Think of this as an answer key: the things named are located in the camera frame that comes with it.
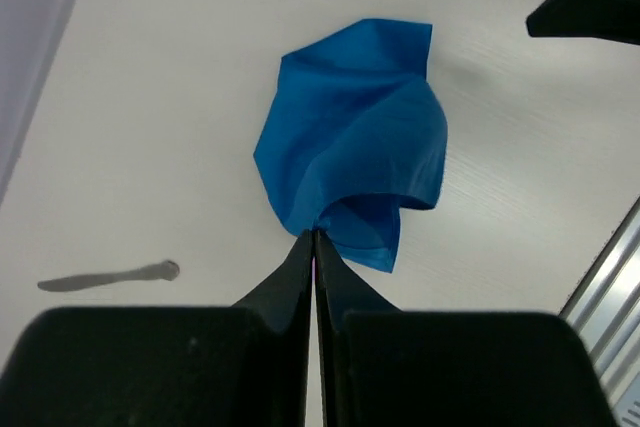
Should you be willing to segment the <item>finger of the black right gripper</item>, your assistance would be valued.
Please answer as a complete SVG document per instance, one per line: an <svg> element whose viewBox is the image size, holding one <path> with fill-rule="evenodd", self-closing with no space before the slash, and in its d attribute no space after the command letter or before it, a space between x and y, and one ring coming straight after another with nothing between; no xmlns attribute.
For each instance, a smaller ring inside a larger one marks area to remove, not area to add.
<svg viewBox="0 0 640 427"><path fill-rule="evenodd" d="M639 43L639 0L545 0L526 19L532 37Z"/></svg>

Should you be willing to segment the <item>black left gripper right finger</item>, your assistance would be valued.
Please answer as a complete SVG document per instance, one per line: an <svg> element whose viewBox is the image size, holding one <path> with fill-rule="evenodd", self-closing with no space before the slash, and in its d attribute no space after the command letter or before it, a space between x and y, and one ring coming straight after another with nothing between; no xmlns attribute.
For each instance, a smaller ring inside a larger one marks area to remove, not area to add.
<svg viewBox="0 0 640 427"><path fill-rule="evenodd" d="M586 349L541 312L404 311L314 235L329 426L612 426Z"/></svg>

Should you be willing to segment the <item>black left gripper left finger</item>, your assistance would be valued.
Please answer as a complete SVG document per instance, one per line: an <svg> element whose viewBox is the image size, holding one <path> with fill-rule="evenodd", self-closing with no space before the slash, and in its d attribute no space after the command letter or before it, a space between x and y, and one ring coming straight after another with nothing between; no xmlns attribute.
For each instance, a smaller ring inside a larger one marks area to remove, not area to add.
<svg viewBox="0 0 640 427"><path fill-rule="evenodd" d="M20 336L5 426L301 426L313 238L228 307L64 307Z"/></svg>

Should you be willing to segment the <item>blue cloth napkin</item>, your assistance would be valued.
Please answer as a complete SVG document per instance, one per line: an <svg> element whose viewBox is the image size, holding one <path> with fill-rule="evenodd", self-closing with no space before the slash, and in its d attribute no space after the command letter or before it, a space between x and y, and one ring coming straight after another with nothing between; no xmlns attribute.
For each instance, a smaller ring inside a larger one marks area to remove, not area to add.
<svg viewBox="0 0 640 427"><path fill-rule="evenodd" d="M444 177L431 40L428 23L369 18L281 58L254 161L290 234L321 230L342 257L393 270L401 211L435 208Z"/></svg>

